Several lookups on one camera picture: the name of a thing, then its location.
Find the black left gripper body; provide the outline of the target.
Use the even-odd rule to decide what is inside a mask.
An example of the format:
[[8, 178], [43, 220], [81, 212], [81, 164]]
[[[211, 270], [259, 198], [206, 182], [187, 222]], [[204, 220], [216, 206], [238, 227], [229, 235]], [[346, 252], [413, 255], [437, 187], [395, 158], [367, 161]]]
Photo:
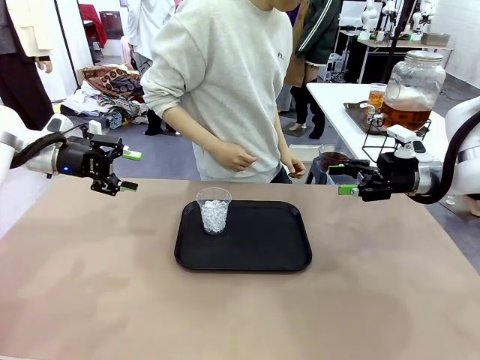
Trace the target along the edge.
[[58, 150], [56, 171], [64, 175], [90, 179], [113, 174], [114, 160], [105, 158], [95, 151], [91, 147], [91, 138], [69, 136], [67, 142]]

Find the person's left hand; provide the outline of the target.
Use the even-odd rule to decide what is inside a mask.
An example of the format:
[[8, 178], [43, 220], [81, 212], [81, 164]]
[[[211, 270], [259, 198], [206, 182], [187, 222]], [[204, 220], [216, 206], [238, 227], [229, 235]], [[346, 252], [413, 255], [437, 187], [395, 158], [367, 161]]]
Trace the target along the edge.
[[285, 169], [288, 170], [287, 174], [290, 178], [300, 179], [305, 174], [305, 165], [289, 148], [281, 152], [280, 160]]

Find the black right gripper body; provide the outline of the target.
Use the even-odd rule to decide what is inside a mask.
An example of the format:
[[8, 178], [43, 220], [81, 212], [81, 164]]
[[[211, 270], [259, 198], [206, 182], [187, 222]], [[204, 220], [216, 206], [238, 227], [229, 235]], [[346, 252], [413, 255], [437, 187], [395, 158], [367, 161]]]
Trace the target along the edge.
[[390, 197], [392, 194], [408, 194], [416, 189], [419, 160], [416, 157], [404, 159], [394, 152], [379, 155], [377, 162], [382, 185], [377, 188], [376, 197]]

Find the person's right hand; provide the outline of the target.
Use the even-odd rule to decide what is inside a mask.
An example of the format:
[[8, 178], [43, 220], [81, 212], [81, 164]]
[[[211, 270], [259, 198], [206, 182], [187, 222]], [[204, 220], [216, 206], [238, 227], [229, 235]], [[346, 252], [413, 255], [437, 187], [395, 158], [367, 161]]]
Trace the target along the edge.
[[241, 146], [230, 142], [222, 142], [214, 151], [214, 158], [222, 167], [233, 172], [246, 170], [257, 161]]

